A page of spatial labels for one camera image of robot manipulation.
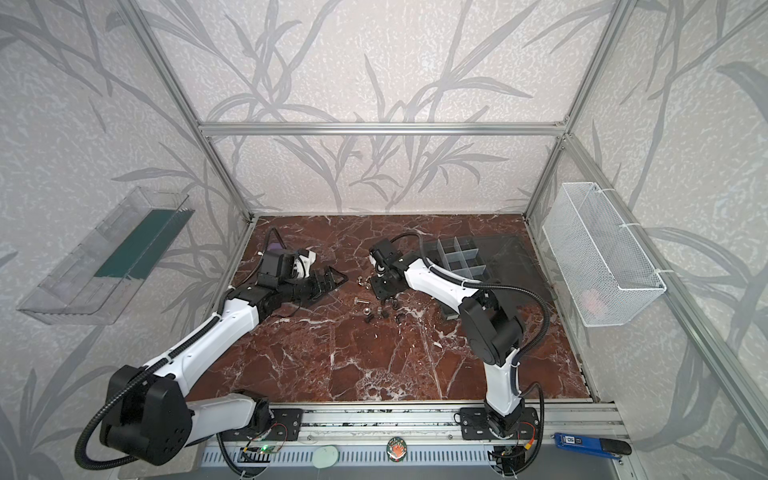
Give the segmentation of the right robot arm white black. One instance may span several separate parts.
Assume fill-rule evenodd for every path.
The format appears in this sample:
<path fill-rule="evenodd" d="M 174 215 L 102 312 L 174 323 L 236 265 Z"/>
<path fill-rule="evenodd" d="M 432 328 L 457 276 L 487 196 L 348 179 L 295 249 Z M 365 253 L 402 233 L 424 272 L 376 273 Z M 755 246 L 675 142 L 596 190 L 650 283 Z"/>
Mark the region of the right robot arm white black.
<path fill-rule="evenodd" d="M 417 255 L 386 259 L 372 253 L 369 260 L 375 270 L 371 288 L 379 300 L 414 290 L 459 315 L 473 354 L 484 363 L 484 404 L 489 428 L 500 439 L 510 437 L 525 408 L 524 393 L 519 385 L 520 362 L 543 339 L 550 321 L 544 300 L 522 287 L 460 277 Z M 517 317 L 512 294 L 530 298 L 542 311 L 541 328 L 529 342 L 524 341 L 523 322 Z"/>

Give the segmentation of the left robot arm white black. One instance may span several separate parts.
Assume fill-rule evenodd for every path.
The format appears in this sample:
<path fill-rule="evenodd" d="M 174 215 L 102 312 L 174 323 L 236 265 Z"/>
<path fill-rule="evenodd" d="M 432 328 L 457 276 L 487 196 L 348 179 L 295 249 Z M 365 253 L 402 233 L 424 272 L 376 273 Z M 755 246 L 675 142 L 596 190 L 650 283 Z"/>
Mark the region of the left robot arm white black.
<path fill-rule="evenodd" d="M 241 390 L 197 401 L 187 396 L 216 360 L 283 304 L 309 307 L 347 280 L 346 274 L 326 267 L 299 278 L 274 277 L 230 289 L 209 319 L 175 346 L 112 375 L 104 406 L 76 443 L 77 463 L 91 470 L 138 460 L 163 465 L 182 449 L 226 431 L 268 432 L 274 417 L 260 394 Z"/>

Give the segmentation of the clear compartment organizer box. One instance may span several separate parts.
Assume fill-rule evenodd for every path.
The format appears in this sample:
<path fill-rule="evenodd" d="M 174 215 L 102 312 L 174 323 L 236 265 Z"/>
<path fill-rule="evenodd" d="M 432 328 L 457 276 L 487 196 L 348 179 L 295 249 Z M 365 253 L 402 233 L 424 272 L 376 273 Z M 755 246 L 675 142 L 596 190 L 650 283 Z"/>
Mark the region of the clear compartment organizer box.
<path fill-rule="evenodd" d="M 427 257 L 461 277 L 514 285 L 551 301 L 534 253 L 519 235 L 442 237 L 425 243 Z"/>

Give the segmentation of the white oval puck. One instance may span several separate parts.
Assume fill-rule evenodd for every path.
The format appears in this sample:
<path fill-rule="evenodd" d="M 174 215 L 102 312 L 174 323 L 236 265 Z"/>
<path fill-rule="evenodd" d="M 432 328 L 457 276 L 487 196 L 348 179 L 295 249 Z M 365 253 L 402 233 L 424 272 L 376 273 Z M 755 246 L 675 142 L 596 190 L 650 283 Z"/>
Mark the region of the white oval puck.
<path fill-rule="evenodd" d="M 315 449 L 312 452 L 311 463 L 318 469 L 331 468 L 340 460 L 340 451 L 336 446 L 326 445 Z"/>

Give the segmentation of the round red sticker button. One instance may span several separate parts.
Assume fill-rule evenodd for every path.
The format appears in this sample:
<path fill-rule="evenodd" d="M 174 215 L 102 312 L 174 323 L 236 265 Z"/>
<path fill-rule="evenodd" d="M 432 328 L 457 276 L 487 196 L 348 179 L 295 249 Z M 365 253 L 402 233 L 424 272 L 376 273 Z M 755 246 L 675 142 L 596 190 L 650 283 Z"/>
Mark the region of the round red sticker button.
<path fill-rule="evenodd" d="M 392 437 L 386 444 L 387 459 L 391 462 L 401 462 L 407 456 L 407 444 L 401 437 Z"/>

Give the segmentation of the blue black handheld tool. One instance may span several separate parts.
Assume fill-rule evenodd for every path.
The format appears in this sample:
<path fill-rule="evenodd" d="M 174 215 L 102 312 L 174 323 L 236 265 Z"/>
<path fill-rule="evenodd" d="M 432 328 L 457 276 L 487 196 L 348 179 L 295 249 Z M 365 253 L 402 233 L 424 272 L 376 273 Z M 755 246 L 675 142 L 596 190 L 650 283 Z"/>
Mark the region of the blue black handheld tool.
<path fill-rule="evenodd" d="M 568 433 L 555 433 L 557 448 L 580 454 L 592 455 L 608 459 L 620 459 L 632 454 L 629 443 L 619 439 L 598 438 Z"/>

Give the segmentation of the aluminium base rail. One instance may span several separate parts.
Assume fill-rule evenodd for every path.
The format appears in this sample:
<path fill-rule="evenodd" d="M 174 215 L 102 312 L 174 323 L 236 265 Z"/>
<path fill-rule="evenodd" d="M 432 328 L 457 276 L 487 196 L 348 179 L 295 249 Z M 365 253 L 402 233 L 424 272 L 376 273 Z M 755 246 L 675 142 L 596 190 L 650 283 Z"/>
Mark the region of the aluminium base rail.
<path fill-rule="evenodd" d="M 611 404 L 530 401 L 513 434 L 500 439 L 491 432 L 477 402 L 440 403 L 288 403 L 274 407 L 276 427 L 261 436 L 226 432 L 209 439 L 162 467 L 137 462 L 118 471 L 120 479 L 148 479 L 230 464 L 249 474 L 268 468 L 313 467 L 312 452 L 333 445 L 340 460 L 333 467 L 490 466 L 504 471 L 504 455 L 515 464 L 536 446 L 555 445 L 555 433 L 619 439 L 629 443 L 624 422 Z M 387 459 L 386 444 L 401 437 L 407 456 Z"/>

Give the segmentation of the aluminium frame crossbar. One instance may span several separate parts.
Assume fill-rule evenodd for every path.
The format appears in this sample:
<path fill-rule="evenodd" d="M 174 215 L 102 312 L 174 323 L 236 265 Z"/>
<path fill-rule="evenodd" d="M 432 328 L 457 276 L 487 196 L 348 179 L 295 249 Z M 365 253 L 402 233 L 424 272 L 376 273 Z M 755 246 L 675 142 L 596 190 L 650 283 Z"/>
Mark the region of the aluminium frame crossbar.
<path fill-rule="evenodd" d="M 219 136 L 558 136 L 558 122 L 409 123 L 409 122 L 205 122 L 198 126 L 209 137 Z"/>

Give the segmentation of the clear wall tray green mat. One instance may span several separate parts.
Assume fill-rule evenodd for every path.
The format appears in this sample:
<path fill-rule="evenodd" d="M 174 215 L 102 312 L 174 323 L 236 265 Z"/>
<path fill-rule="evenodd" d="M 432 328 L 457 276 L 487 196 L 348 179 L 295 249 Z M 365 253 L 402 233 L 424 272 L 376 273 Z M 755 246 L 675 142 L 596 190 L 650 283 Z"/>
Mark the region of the clear wall tray green mat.
<path fill-rule="evenodd" d="M 115 323 L 194 213 L 187 193 L 134 188 L 17 310 L 46 325 Z"/>

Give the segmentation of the aluminium frame post left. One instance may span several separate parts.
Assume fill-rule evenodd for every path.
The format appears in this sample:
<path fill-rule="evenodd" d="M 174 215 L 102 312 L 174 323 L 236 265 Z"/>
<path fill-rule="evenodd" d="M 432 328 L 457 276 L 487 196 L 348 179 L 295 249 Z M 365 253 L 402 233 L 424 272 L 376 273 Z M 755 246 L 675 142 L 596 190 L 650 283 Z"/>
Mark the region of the aluminium frame post left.
<path fill-rule="evenodd" d="M 223 183 L 235 206 L 241 215 L 250 222 L 253 219 L 248 203 L 235 185 L 232 176 L 226 169 L 223 161 L 213 148 L 211 141 L 202 133 L 200 121 L 195 114 L 192 104 L 183 91 L 183 88 L 173 71 L 169 60 L 166 58 L 159 41 L 155 37 L 149 22 L 141 12 L 137 1 L 119 0 L 116 2 L 120 15 L 127 27 L 133 32 L 140 46 L 159 76 L 173 103 L 178 109 L 184 123 L 190 130 L 194 142 L 203 152 L 206 160 L 212 166 L 218 178 Z"/>

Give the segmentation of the aluminium frame post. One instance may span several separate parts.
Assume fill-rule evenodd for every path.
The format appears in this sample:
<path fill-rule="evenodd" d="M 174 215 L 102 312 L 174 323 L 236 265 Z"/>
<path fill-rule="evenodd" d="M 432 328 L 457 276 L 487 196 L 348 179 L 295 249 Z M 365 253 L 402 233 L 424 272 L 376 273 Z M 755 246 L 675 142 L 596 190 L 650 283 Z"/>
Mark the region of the aluminium frame post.
<path fill-rule="evenodd" d="M 539 181 L 523 214 L 526 222 L 529 222 L 534 215 L 535 209 L 543 197 L 546 184 L 556 170 L 560 154 L 564 149 L 564 143 L 574 133 L 577 121 L 586 107 L 592 91 L 596 87 L 616 43 L 626 28 L 636 4 L 636 1 L 620 0 L 616 2 L 611 10 L 605 29 L 597 43 L 595 53 L 588 64 L 574 100 L 564 117 L 564 130 L 556 137 L 553 149 L 549 154 Z"/>
<path fill-rule="evenodd" d="M 250 222 L 253 219 L 248 203 L 235 185 L 232 176 L 226 169 L 223 161 L 213 148 L 211 141 L 202 133 L 200 121 L 195 114 L 192 104 L 183 91 L 183 88 L 173 71 L 169 60 L 166 58 L 159 41 L 155 37 L 149 22 L 141 12 L 137 1 L 119 0 L 116 2 L 120 15 L 127 27 L 133 32 L 140 46 L 159 76 L 173 103 L 178 109 L 184 123 L 190 130 L 194 142 L 203 152 L 206 160 L 212 166 L 218 178 L 223 183 L 235 206 L 241 215 Z"/>

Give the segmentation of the aluminium frame post right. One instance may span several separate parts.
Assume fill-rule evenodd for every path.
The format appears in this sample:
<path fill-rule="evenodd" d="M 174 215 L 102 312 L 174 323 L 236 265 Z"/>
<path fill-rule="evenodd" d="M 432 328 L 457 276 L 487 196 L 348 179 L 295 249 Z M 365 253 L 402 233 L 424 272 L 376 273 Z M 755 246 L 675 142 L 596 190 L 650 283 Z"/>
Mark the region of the aluminium frame post right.
<path fill-rule="evenodd" d="M 577 121 L 586 107 L 592 91 L 596 87 L 616 43 L 626 28 L 636 4 L 636 1 L 620 0 L 616 2 L 611 10 L 605 29 L 597 43 L 595 53 L 588 64 L 574 100 L 564 117 L 564 130 L 556 137 L 553 149 L 549 154 L 539 181 L 523 214 L 526 222 L 529 222 L 534 215 L 535 209 L 543 197 L 546 184 L 556 170 L 560 154 L 564 149 L 564 143 L 574 133 Z"/>

